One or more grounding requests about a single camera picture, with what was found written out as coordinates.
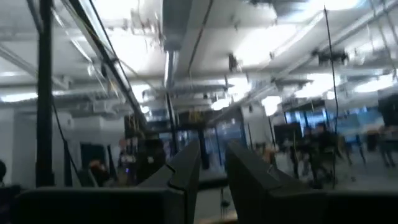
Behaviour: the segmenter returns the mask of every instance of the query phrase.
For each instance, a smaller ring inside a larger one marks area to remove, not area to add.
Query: black metal frame
[[[166,102],[167,102],[167,110],[169,111],[170,128],[171,128],[172,141],[173,141],[173,147],[172,147],[171,153],[174,156],[174,155],[176,155],[176,153],[178,153],[178,139],[177,139],[177,130],[175,128],[175,119],[174,119],[172,100],[171,100],[169,94],[166,94]]]
[[[55,184],[52,170],[52,10],[53,0],[40,1],[39,79],[37,81],[36,186]]]

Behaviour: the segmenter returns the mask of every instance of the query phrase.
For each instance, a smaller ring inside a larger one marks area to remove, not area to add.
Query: fluorescent light
[[[266,115],[272,116],[278,111],[278,104],[281,102],[282,98],[280,96],[267,96],[261,101],[261,104],[266,111]]]
[[[358,85],[354,88],[357,93],[370,93],[385,88],[389,88],[394,84],[391,75],[385,75],[380,77],[378,80],[372,80],[362,85]]]
[[[30,100],[34,98],[37,98],[37,93],[20,93],[20,94],[2,96],[1,101],[6,103],[13,103],[18,101]]]
[[[228,93],[230,95],[244,95],[250,91],[252,87],[247,78],[231,78],[228,80],[228,83],[234,85],[233,87],[228,88]]]
[[[220,99],[211,105],[211,109],[215,111],[222,110],[223,108],[229,106],[229,103],[229,99]]]
[[[0,72],[0,77],[14,77],[19,75],[26,75],[24,72]]]
[[[64,95],[64,91],[53,91],[53,96]],[[6,103],[13,103],[24,100],[32,100],[37,98],[37,93],[18,93],[18,94],[10,94],[6,96],[0,96],[0,100]]]
[[[149,107],[141,106],[141,112],[143,112],[144,114],[148,113],[149,111],[150,111]]]
[[[234,52],[242,66],[258,65],[270,60],[269,53],[288,41],[297,31],[297,26],[284,24],[252,31]]]

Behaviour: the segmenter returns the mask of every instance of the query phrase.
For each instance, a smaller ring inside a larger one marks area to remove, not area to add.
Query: person
[[[114,184],[113,179],[105,169],[105,165],[99,160],[91,161],[89,168],[99,187],[110,187]]]
[[[317,158],[315,159],[315,170],[323,173],[328,181],[333,180],[333,163],[334,156],[341,156],[338,153],[336,145],[336,136],[329,132],[325,123],[319,123],[316,126],[317,136],[316,143],[318,148]]]
[[[383,159],[384,165],[387,168],[395,168],[396,163],[392,158],[391,147],[395,144],[396,139],[394,134],[396,133],[396,128],[393,127],[382,127],[380,129],[381,134],[381,144],[379,146],[379,150],[381,153],[381,157]]]
[[[0,160],[0,187],[4,187],[4,177],[7,174],[6,164]]]

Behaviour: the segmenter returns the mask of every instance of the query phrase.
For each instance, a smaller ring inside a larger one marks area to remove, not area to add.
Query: ceiling
[[[346,4],[353,1],[335,0]],[[37,83],[38,33],[34,18],[39,13],[39,1],[31,1],[31,5],[28,2],[1,2],[0,106],[33,113],[34,98],[26,94],[34,94]],[[230,95],[239,105],[269,95],[289,100],[313,81],[308,74],[331,74],[329,65],[320,67],[317,58],[311,57],[315,49],[328,49],[326,19],[322,6],[314,5],[314,0],[283,0],[258,6],[243,0],[80,2],[93,24],[102,22],[110,42],[99,34],[105,34],[103,30],[92,32],[98,34],[111,58],[121,62],[123,70],[118,69],[117,75],[125,73],[135,99],[152,110],[165,108],[166,93],[171,94],[177,111],[208,109],[216,100]],[[371,19],[374,14],[369,1],[358,0],[341,10],[326,5],[331,9],[328,22],[333,51],[345,50],[349,55],[348,63],[335,65],[341,78],[338,98],[348,93],[355,97],[359,93],[353,94],[354,87],[391,73],[398,66],[398,39],[394,38],[398,2],[385,3],[391,23],[383,14],[382,2],[375,0],[373,4],[379,22]],[[104,77],[103,56],[81,29],[82,19],[65,1],[54,0],[54,6],[53,90],[60,110],[74,116],[118,117],[131,113],[116,81]],[[178,21],[178,26],[170,21]],[[177,48],[172,51],[178,57],[169,75],[172,85],[164,86],[166,52],[171,51],[169,42],[173,40]],[[238,69],[233,72],[228,67],[229,54],[238,60]]]

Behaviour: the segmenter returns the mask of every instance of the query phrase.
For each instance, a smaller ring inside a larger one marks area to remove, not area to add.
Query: floor
[[[398,154],[393,154],[398,162]],[[397,191],[398,190],[398,168],[387,169],[378,152],[365,153],[366,165],[358,152],[351,155],[353,166],[347,171],[347,166],[342,164],[336,167],[338,178],[337,190],[365,190],[365,191]],[[292,166],[286,155],[277,156],[278,168],[288,174],[292,173]],[[356,181],[352,181],[350,173],[355,176]],[[224,190],[224,198],[232,202],[231,194],[228,189]],[[224,211],[224,214],[234,214],[234,206]],[[220,189],[199,192],[195,212],[195,223],[204,223],[203,220],[214,220],[221,218]]]

